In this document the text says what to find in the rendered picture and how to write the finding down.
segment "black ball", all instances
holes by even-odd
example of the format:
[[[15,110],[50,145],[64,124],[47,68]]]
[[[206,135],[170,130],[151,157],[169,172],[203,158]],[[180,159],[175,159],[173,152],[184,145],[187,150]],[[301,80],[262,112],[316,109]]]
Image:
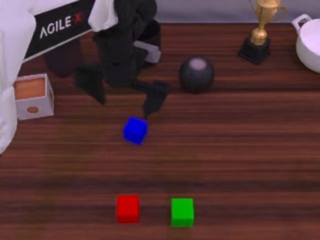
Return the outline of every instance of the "black ball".
[[[214,78],[215,69],[213,65],[202,56],[188,58],[179,70],[180,85],[188,93],[207,92],[211,88]]]

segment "trophy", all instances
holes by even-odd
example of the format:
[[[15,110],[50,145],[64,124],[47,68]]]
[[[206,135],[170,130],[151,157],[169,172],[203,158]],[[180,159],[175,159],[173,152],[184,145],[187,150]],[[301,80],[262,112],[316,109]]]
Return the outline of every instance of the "trophy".
[[[283,19],[287,14],[287,9],[281,6],[280,0],[256,0],[256,7],[254,7],[252,0],[249,0],[249,3],[259,21],[259,26],[244,40],[238,56],[258,65],[270,55],[271,41],[265,30],[265,25]],[[283,15],[273,19],[279,10],[283,11]]]

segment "cardboard box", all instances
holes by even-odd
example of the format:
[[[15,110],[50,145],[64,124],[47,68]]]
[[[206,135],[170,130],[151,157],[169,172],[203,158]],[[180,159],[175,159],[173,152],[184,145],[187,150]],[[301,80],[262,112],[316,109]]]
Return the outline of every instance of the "cardboard box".
[[[14,83],[16,114],[19,120],[55,114],[55,97],[46,73],[18,77]]]

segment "cube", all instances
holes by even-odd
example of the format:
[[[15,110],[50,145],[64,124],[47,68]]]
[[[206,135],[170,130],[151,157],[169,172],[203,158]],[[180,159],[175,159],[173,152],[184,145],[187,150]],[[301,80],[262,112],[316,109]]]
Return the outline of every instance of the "cube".
[[[13,86],[19,120],[54,115],[55,97],[46,73],[18,77]]]
[[[120,224],[139,222],[138,195],[119,195],[116,197],[116,219]]]
[[[172,227],[192,227],[194,220],[194,200],[192,198],[171,199]]]
[[[136,117],[130,117],[123,128],[123,137],[128,142],[141,145],[148,132],[148,123]]]

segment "brown table surface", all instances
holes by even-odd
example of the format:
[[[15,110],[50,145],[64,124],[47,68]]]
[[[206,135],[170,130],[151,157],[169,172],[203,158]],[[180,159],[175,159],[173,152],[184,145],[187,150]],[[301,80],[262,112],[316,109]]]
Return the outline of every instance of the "brown table surface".
[[[162,60],[141,79],[172,85],[142,146],[123,140],[145,96],[107,88],[100,106],[58,79],[41,58],[20,75],[48,72],[56,115],[20,122],[0,160],[1,240],[318,240],[320,75],[295,52],[289,24],[268,25],[272,55],[237,57],[256,25],[164,24]],[[97,59],[92,35],[86,60]],[[183,60],[216,69],[212,90],[180,90]],[[119,225],[117,194],[140,196],[140,223]],[[192,228],[170,227],[170,199],[195,202]]]

